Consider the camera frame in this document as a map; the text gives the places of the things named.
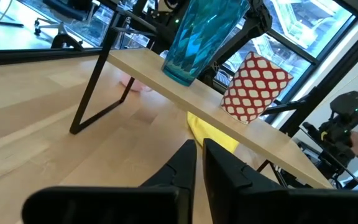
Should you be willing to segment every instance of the white wall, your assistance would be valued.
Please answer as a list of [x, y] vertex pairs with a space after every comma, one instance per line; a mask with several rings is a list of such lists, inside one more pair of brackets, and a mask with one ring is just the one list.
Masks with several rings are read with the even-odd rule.
[[[328, 58], [321, 64], [321, 66], [315, 71], [310, 80], [305, 84], [301, 91], [294, 97], [294, 100], [298, 100], [305, 94], [307, 94], [314, 86], [316, 86], [328, 73], [333, 69], [335, 64], [346, 54], [351, 46], [358, 40], [358, 22], [348, 32], [344, 40], [333, 50]], [[329, 103], [335, 99], [338, 95], [346, 93], [348, 91], [358, 90], [358, 64], [354, 66], [351, 71], [336, 85], [336, 87], [330, 92], [330, 94], [319, 104], [319, 106], [307, 117], [305, 121], [313, 124], [315, 127], [319, 127], [321, 123], [327, 121], [331, 114]], [[287, 111], [278, 116], [273, 123], [273, 126], [279, 128], [291, 115], [293, 111]], [[294, 138], [300, 139], [316, 149], [319, 147], [303, 132], [298, 131]], [[349, 164], [349, 170], [352, 172], [358, 171], [358, 159], [354, 159]], [[342, 175], [339, 179], [347, 178], [348, 175]]]

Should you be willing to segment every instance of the chair wheel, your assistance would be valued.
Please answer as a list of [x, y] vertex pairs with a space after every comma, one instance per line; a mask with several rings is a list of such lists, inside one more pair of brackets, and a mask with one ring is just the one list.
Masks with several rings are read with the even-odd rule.
[[35, 28], [34, 34], [35, 34], [35, 35], [40, 35], [40, 33], [41, 33], [41, 29]]

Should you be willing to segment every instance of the pink object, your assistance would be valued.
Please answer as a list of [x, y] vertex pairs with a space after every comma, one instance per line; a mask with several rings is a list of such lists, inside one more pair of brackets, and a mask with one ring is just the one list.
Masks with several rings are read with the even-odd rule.
[[[129, 75], [125, 74], [125, 73], [121, 74], [121, 83], [124, 86], [128, 85], [130, 79], [131, 79], [131, 76], [129, 76]], [[152, 89], [150, 87], [148, 87], [147, 85], [144, 85], [140, 81], [135, 80], [134, 83], [131, 86], [131, 90], [132, 91], [151, 91]]]
[[224, 93], [221, 107], [248, 124], [273, 103], [292, 75], [255, 52], [249, 52]]

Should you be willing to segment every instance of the desk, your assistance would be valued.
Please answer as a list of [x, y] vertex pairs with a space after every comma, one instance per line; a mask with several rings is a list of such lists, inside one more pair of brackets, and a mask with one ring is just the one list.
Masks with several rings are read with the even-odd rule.
[[[113, 18], [113, 27], [118, 19], [119, 17]], [[236, 121], [219, 107], [222, 98], [220, 93], [198, 80], [195, 80], [189, 87], [175, 82], [161, 71], [163, 59], [149, 49], [111, 51], [116, 36], [117, 32], [109, 29], [102, 52], [71, 124], [70, 132], [72, 134], [79, 133], [123, 103], [134, 80], [138, 79], [180, 105], [184, 110], [192, 112], [312, 187], [332, 188], [328, 180], [301, 152], [291, 138], [260, 119], [248, 125]], [[119, 100], [81, 122], [106, 61], [126, 72], [132, 78]]]

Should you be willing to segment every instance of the window frame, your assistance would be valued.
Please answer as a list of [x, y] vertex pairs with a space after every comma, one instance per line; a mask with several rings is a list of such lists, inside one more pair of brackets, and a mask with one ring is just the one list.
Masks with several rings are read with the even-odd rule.
[[[341, 0], [334, 0], [334, 1], [337, 2], [340, 6], [342, 6], [342, 4], [339, 3]], [[336, 32], [336, 34], [331, 38], [331, 40], [327, 43], [325, 48], [318, 54], [317, 57], [310, 55], [307, 51], [303, 50], [301, 47], [297, 46], [296, 44], [294, 44], [293, 42], [291, 42], [286, 37], [284, 37], [283, 35], [281, 35], [280, 33], [278, 33], [273, 29], [270, 29], [269, 31], [266, 32], [267, 35], [273, 37], [279, 43], [283, 44], [289, 50], [296, 53], [299, 57], [301, 57], [302, 59], [306, 60], [311, 64], [306, 69], [306, 71], [302, 74], [299, 80], [291, 87], [288, 93], [283, 97], [282, 101], [279, 101], [280, 103], [288, 103], [293, 99], [293, 97], [299, 92], [302, 86], [309, 80], [309, 78], [314, 74], [316, 69], [321, 65], [321, 63], [324, 62], [327, 56], [333, 51], [335, 46], [337, 46], [337, 44], [343, 39], [343, 37], [347, 34], [349, 29], [351, 29], [357, 21], [358, 21], [358, 16], [352, 14], [352, 16], [348, 18], [348, 20]], [[230, 70], [230, 68], [224, 66], [224, 64], [221, 66], [220, 69], [224, 70], [227, 74], [232, 76], [235, 73], [232, 70]], [[278, 114], [271, 114], [265, 119], [265, 121], [271, 124], [277, 116]]]

